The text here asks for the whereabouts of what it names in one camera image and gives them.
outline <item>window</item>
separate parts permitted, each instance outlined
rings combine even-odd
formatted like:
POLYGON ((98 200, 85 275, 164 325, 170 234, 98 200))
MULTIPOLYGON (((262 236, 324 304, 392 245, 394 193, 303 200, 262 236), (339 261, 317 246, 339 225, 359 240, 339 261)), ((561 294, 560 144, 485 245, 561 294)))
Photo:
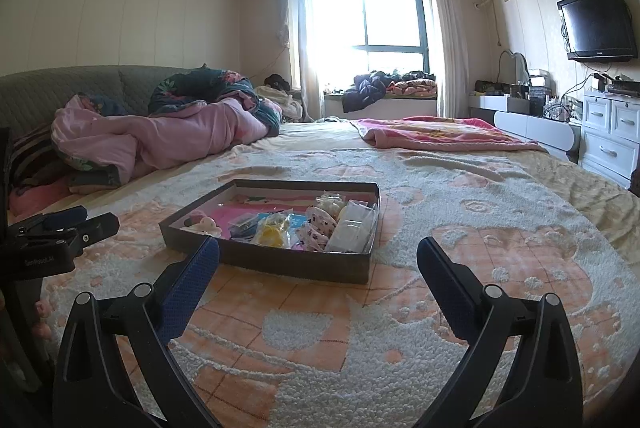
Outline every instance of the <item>window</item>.
POLYGON ((321 85, 345 89, 357 74, 429 71, 422 0, 313 0, 321 85))

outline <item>gray quilted sofa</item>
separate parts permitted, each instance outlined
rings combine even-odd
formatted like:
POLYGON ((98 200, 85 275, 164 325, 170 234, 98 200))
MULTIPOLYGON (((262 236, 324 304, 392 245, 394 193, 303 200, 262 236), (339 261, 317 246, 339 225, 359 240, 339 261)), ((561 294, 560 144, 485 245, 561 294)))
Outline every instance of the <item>gray quilted sofa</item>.
POLYGON ((77 92, 103 94, 133 114, 146 116, 151 92, 165 78, 188 69, 138 65, 62 67, 0 77, 0 128, 19 137, 53 121, 77 92))

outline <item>blue grip pad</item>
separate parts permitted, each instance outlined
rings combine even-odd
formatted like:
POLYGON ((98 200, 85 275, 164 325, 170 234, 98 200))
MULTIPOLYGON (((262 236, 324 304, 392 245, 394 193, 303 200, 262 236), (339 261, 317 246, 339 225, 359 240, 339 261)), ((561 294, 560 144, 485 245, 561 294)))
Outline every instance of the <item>blue grip pad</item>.
POLYGON ((181 262, 184 268, 160 304, 161 319, 156 333, 163 345, 184 332, 218 268, 219 260, 218 242, 208 237, 195 254, 181 262))

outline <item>striped pillow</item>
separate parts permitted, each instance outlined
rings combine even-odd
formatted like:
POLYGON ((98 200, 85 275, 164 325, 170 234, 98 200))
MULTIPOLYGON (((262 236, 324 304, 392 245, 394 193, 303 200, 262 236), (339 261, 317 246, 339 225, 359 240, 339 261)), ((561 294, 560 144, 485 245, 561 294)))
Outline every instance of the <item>striped pillow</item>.
POLYGON ((10 186, 22 188, 51 184, 71 171, 53 148, 50 124, 44 124, 14 141, 10 186))

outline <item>bed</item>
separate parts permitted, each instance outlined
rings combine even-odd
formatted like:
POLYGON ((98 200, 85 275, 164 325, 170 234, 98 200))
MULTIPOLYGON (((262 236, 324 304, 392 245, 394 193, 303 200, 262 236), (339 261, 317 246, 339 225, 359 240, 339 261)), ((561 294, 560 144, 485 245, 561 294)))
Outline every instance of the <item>bed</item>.
MULTIPOLYGON (((510 296, 561 297, 588 420, 624 392, 616 389, 640 345, 638 198, 543 152, 377 150, 348 122, 286 124, 278 137, 57 202, 49 211, 82 204, 91 215, 116 213, 121 227, 86 249, 73 273, 44 281, 52 348, 79 292, 120 296, 153 281, 182 258, 158 222, 235 178, 377 182, 382 214, 367 284, 218 269, 172 351, 226 428, 412 426, 465 351, 415 267, 428 235, 510 296)), ((129 345, 119 345, 153 411, 129 345)), ((514 348, 479 411, 497 398, 514 348)))

